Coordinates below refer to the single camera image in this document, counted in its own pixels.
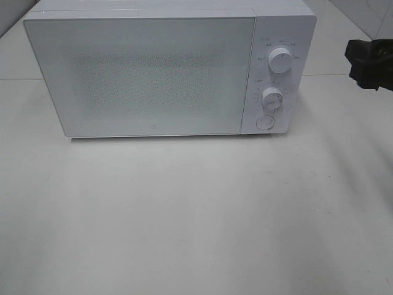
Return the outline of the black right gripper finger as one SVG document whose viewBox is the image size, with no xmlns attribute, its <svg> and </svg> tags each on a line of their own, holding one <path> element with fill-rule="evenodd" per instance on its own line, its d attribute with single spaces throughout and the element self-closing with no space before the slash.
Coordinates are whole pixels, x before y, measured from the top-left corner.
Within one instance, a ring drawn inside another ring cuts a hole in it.
<svg viewBox="0 0 393 295">
<path fill-rule="evenodd" d="M 392 91 L 392 39 L 349 40 L 344 55 L 360 88 Z"/>
</svg>

